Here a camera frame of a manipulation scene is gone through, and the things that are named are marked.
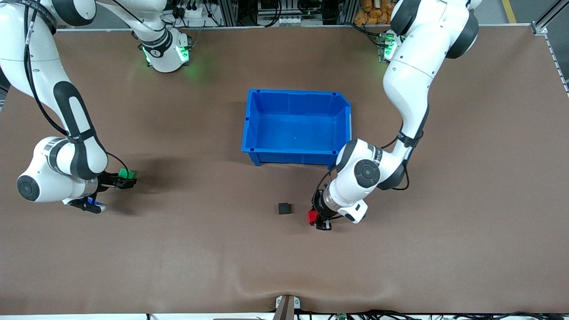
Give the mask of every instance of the blue plastic container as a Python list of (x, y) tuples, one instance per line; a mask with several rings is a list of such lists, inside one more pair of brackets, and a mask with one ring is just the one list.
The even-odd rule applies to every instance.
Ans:
[(251, 89), (241, 150), (262, 163), (326, 165), (352, 139), (352, 107), (338, 92)]

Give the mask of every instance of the green block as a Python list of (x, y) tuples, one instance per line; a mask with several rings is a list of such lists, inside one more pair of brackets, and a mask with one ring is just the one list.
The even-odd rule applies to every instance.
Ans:
[(122, 168), (122, 169), (120, 169), (120, 171), (118, 172), (118, 176), (119, 176), (120, 178), (132, 179), (132, 178), (134, 178), (134, 171), (130, 171), (130, 170), (129, 170), (129, 176), (127, 177), (127, 176), (126, 176), (126, 169)]

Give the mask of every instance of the brown table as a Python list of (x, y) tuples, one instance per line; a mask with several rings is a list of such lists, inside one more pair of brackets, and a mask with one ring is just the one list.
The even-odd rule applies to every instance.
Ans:
[[(140, 173), (89, 214), (23, 200), (15, 181), (54, 135), (11, 90), (0, 117), (0, 313), (568, 311), (569, 99), (543, 37), (483, 27), (435, 79), (405, 192), (367, 198), (359, 225), (306, 225), (319, 166), (240, 152), (249, 88), (338, 91), (355, 137), (400, 116), (376, 49), (347, 28), (204, 31), (159, 74), (127, 32), (56, 36), (107, 150)], [(112, 162), (111, 169), (119, 166)], [(277, 203), (294, 204), (277, 215)]]

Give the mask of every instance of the red object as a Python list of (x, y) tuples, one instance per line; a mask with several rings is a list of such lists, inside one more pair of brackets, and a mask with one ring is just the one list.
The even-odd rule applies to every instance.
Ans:
[(316, 210), (310, 210), (306, 214), (306, 220), (308, 221), (309, 225), (313, 225), (317, 219), (318, 219), (318, 212), (316, 212)]

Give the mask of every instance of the yellow floor line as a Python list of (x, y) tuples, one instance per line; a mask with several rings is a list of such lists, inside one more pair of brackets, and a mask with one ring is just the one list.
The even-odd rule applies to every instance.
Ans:
[(512, 5), (510, 4), (510, 0), (502, 0), (502, 4), (504, 5), (504, 10), (506, 10), (506, 16), (508, 17), (508, 21), (510, 23), (516, 23), (516, 16), (514, 16), (514, 11), (512, 10)]

